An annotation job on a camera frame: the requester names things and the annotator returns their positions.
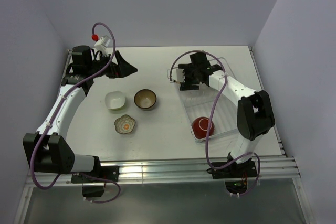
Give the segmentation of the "white square bowl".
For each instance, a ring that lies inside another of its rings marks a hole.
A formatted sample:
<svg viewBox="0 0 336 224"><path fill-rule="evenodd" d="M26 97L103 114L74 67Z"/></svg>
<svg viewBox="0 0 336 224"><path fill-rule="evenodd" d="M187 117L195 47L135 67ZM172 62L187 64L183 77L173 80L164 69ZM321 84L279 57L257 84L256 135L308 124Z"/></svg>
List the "white square bowl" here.
<svg viewBox="0 0 336 224"><path fill-rule="evenodd" d="M119 110L125 105L125 95L121 91L113 91L106 94L104 103L109 110Z"/></svg>

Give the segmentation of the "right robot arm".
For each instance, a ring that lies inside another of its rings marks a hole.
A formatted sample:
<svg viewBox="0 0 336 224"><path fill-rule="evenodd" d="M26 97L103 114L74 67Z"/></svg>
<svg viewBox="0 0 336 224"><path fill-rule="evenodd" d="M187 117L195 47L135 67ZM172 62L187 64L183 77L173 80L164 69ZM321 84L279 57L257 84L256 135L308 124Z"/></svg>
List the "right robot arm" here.
<svg viewBox="0 0 336 224"><path fill-rule="evenodd" d="M210 168L226 168L234 177L245 171L245 163L255 154L260 139L275 126L270 96L265 90L256 91L230 76L219 58L202 50L187 51L190 63L174 61L170 67L169 81L179 84L181 91L197 90L201 84L218 92L210 112L212 119L220 97L226 97L237 109L238 140L229 152L228 163Z"/></svg>

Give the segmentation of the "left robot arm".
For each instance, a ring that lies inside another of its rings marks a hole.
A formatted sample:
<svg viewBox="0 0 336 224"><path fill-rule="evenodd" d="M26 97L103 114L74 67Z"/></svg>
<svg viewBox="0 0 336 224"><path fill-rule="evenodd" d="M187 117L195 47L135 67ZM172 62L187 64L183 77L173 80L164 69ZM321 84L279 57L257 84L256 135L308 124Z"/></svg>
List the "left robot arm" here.
<svg viewBox="0 0 336 224"><path fill-rule="evenodd" d="M96 77L124 78L136 73L137 68L119 51L96 58L89 46L74 47L71 58L52 110L35 133L24 136L23 146L32 173L83 172L85 178L96 182L102 176L98 157L75 154L66 142L71 121Z"/></svg>

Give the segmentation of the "red bowl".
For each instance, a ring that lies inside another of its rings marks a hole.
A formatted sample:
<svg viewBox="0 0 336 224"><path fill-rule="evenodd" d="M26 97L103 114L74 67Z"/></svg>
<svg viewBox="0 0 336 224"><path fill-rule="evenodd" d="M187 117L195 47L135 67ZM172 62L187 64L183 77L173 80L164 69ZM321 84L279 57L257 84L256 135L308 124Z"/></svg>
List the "red bowl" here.
<svg viewBox="0 0 336 224"><path fill-rule="evenodd" d="M192 122L192 130L196 139L201 140L206 137L207 132L209 135L213 135L215 132L215 125L211 122L210 130L208 131L209 118L207 117L198 117Z"/></svg>

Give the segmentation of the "flower shaped patterned dish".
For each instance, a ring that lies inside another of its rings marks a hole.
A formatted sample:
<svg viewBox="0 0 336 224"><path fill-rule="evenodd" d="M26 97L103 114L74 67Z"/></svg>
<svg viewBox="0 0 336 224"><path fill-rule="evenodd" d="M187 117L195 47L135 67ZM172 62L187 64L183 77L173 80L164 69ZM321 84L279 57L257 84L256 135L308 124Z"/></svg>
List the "flower shaped patterned dish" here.
<svg viewBox="0 0 336 224"><path fill-rule="evenodd" d="M114 122L115 131L119 134L130 134L136 126L136 120L125 114Z"/></svg>

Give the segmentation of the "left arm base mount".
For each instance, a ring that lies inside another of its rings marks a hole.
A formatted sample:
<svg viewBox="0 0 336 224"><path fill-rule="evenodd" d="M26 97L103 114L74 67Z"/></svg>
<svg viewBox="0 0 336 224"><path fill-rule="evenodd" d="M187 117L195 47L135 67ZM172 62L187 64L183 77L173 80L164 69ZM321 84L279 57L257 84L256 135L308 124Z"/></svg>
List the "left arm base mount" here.
<svg viewBox="0 0 336 224"><path fill-rule="evenodd" d="M118 165L102 166L92 172L73 173L70 182L72 184L82 184L82 195L84 200L92 204L105 204L117 199L121 194L121 187L118 184L119 179ZM110 199L100 200L106 192L107 184L114 184L117 187L117 193Z"/></svg>

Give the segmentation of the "brown rimmed beige bowl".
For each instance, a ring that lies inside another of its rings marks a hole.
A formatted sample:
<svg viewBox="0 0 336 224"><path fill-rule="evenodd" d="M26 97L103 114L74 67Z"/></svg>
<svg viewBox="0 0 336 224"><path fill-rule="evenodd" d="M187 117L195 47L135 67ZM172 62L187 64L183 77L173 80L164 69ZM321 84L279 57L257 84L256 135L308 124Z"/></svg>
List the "brown rimmed beige bowl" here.
<svg viewBox="0 0 336 224"><path fill-rule="evenodd" d="M157 102L156 94L149 89L139 90L133 98L134 104L141 110L151 110Z"/></svg>

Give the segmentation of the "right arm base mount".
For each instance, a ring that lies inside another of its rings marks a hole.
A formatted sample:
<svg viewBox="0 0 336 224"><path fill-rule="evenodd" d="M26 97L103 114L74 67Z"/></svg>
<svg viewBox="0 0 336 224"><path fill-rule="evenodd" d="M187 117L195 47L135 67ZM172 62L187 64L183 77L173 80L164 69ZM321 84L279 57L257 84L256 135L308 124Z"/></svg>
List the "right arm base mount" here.
<svg viewBox="0 0 336 224"><path fill-rule="evenodd" d="M221 170L207 169L207 173L212 175L212 179L236 179L225 182L225 187L229 193L243 194L248 190L248 178L256 178L257 167L252 159L241 163L232 164Z"/></svg>

